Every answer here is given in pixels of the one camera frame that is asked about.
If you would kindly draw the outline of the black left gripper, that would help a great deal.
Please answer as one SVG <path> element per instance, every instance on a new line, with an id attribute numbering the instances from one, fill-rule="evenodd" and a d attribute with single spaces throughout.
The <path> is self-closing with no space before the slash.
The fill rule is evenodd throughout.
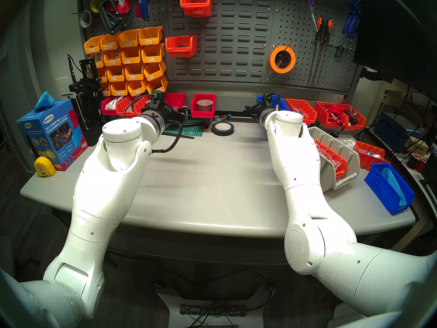
<path id="1" fill-rule="evenodd" d="M 163 119 L 165 121 L 165 125 L 169 125 L 171 123 L 184 123 L 187 121 L 187 112 L 188 107 L 186 105 L 180 107 L 180 113 L 178 114 L 170 105 L 163 104 Z"/>

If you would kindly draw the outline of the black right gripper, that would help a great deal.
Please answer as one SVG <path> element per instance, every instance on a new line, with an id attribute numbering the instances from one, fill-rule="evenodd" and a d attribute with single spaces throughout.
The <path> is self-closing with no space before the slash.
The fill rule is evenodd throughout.
<path id="1" fill-rule="evenodd" d="M 245 110 L 243 111 L 243 115 L 251 115 L 257 122 L 263 122 L 265 115 L 271 112 L 271 107 L 268 107 L 266 104 L 256 104 L 253 106 L 245 106 Z"/>

